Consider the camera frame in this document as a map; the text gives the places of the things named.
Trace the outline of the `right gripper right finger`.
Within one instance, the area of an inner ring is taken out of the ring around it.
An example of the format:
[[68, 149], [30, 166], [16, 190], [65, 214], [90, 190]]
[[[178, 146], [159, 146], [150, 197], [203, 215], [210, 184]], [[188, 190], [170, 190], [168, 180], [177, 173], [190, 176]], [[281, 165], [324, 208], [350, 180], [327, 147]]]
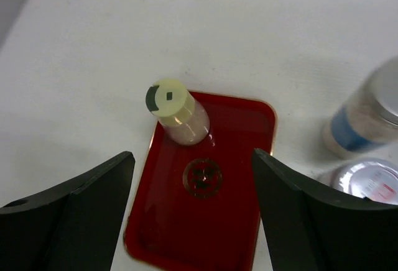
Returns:
[[274, 270], [397, 269], [397, 206], [335, 190], [262, 149], [251, 165]]

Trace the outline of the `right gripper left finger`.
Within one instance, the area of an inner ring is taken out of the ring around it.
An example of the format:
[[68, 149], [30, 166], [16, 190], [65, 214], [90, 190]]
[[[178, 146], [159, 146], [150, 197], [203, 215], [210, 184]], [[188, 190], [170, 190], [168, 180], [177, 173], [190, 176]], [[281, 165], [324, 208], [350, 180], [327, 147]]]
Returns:
[[1, 270], [110, 270], [134, 166], [124, 151], [1, 207]]

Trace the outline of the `yellow cap condiment bottle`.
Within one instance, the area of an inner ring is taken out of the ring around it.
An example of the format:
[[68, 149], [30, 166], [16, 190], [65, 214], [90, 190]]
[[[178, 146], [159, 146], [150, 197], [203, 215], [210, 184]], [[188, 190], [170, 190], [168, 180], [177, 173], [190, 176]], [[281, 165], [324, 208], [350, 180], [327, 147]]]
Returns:
[[163, 78], [153, 83], [146, 93], [146, 107], [180, 145], [195, 145], [210, 131], [204, 107], [178, 79]]

